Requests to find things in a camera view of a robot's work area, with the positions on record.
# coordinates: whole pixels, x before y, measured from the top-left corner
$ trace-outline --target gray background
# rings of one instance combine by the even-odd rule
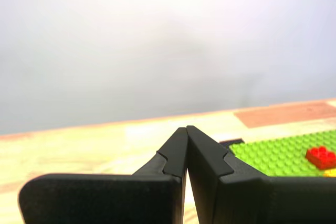
[[[0,0],[0,134],[336,96],[335,0]]]

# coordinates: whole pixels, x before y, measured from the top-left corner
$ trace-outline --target black plastic piece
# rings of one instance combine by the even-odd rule
[[[48,174],[29,181],[19,194],[25,223],[182,224],[187,141],[186,128],[179,128],[163,154],[133,175]]]
[[[200,224],[210,224],[217,197],[218,177],[233,173],[223,160],[229,153],[194,126],[187,126],[189,136],[188,171]]]
[[[216,166],[224,162],[234,172],[216,176],[208,162],[212,153],[195,143],[224,148],[208,136],[190,134],[196,130],[187,127],[188,170],[200,224],[336,223],[336,178],[268,177],[232,153]]]
[[[233,144],[244,144],[244,143],[245,142],[241,138],[219,142],[219,144],[222,147],[226,148],[229,152],[231,152],[233,154],[234,154],[234,152],[231,150],[230,146],[233,145]]]

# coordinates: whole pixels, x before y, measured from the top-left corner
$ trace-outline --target lego brick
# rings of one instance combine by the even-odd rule
[[[325,146],[336,151],[336,131],[325,131],[265,141],[234,144],[236,157],[268,176],[319,176],[324,171],[306,158],[307,149]]]
[[[336,167],[336,155],[324,146],[308,149],[306,159],[314,164],[318,169],[325,170]]]
[[[230,146],[233,145],[233,144],[244,144],[244,141],[243,141],[243,139],[239,138],[239,139],[233,139],[233,140],[228,140],[228,141],[221,141],[219,144],[222,147],[229,150],[229,152],[234,154],[234,152],[230,149]]]
[[[330,169],[324,171],[324,177],[336,177],[336,169]]]

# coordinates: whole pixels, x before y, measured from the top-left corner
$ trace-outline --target black plastic edge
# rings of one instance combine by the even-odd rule
[[[187,129],[184,127],[178,128],[157,151],[167,160],[163,173],[183,178],[186,172],[187,146]]]
[[[234,172],[223,160],[225,155],[229,153],[228,149],[221,147],[215,140],[195,126],[187,126],[187,132],[190,141],[193,142],[217,177]]]

